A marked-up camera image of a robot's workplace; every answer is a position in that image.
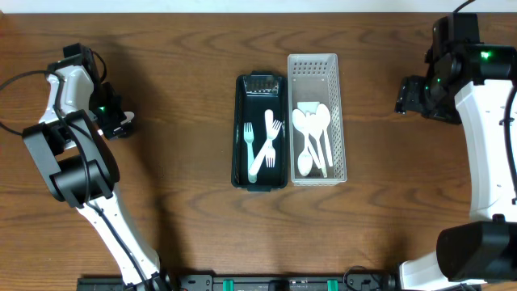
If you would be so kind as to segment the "clear plastic basket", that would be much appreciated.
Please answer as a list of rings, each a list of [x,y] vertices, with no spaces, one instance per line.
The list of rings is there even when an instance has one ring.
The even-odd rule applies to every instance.
[[[318,169],[314,163],[307,176],[302,176],[298,170],[297,161],[304,149],[304,136],[293,125],[292,111],[298,109],[298,102],[305,101],[318,101],[325,104],[330,111],[331,121],[327,131],[334,162],[332,167],[327,161],[323,131],[320,139],[326,163],[326,178],[323,177],[322,170]],[[308,115],[306,116],[306,127],[309,129]],[[288,56],[288,117],[293,184],[296,186],[334,186],[345,182],[347,164],[338,57],[335,53],[306,53]],[[309,140],[317,154],[317,144],[310,133]]]

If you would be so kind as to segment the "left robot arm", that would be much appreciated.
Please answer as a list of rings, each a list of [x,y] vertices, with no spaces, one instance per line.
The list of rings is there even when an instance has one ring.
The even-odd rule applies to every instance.
[[[172,290],[158,253],[138,232],[121,199],[120,170],[106,145],[132,133],[133,112],[99,71],[101,57],[80,44],[44,71],[48,104],[22,139],[52,196],[76,209],[117,262],[125,290]]]

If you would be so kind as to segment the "white fork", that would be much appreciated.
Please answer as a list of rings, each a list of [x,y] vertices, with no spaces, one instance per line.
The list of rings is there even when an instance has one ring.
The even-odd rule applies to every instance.
[[[247,146],[247,174],[248,174],[248,180],[250,183],[255,183],[257,181],[257,176],[252,175],[250,173],[250,167],[254,162],[254,148],[253,148],[253,142],[254,142],[254,131],[253,126],[250,122],[246,122],[244,124],[244,134],[243,139]]]
[[[273,121],[273,133],[272,133],[273,141],[277,138],[281,127],[282,127],[282,122],[281,121],[279,121],[279,120],[274,120]],[[250,173],[252,175],[257,175],[258,172],[259,172],[260,167],[263,164],[263,161],[266,161],[265,160],[266,150],[267,150],[267,139],[264,142],[263,147],[258,152],[257,156],[254,159],[253,164],[250,167]]]

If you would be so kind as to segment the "white spoon thin handle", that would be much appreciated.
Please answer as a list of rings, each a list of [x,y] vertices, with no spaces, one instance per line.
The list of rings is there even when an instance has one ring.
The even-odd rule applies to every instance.
[[[309,133],[305,127],[305,115],[303,113],[296,115],[295,127],[304,136],[304,149],[301,151],[297,166],[302,176],[307,176],[313,167],[313,157],[309,149]]]

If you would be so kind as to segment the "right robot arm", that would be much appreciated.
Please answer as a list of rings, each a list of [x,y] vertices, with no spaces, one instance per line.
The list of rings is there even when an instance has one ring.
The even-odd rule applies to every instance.
[[[472,183],[469,223],[399,265],[400,290],[477,290],[516,278],[516,51],[485,44],[474,13],[434,23],[423,76],[403,78],[395,110],[459,124]]]

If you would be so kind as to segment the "white fork tines down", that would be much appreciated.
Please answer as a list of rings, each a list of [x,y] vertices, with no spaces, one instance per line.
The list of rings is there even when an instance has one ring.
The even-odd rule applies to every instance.
[[[273,133],[273,111],[271,109],[267,109],[265,111],[265,125],[267,130],[267,150],[265,155],[266,160],[266,166],[268,168],[272,168],[275,166],[275,154],[274,154],[274,148],[272,145],[272,133]]]

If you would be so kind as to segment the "black plastic basket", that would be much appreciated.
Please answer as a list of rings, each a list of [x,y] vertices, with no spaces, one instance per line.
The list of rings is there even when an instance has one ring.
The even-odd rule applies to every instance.
[[[288,181],[288,85],[281,75],[267,71],[253,71],[236,80],[235,110],[233,122],[233,157],[231,182],[236,188],[249,192],[269,192],[284,188]],[[255,183],[247,174],[247,146],[243,139],[244,124],[250,122],[254,131],[254,158],[267,139],[265,111],[273,111],[273,119],[282,122],[277,138],[272,142],[275,149],[275,166],[266,167],[263,161]]]

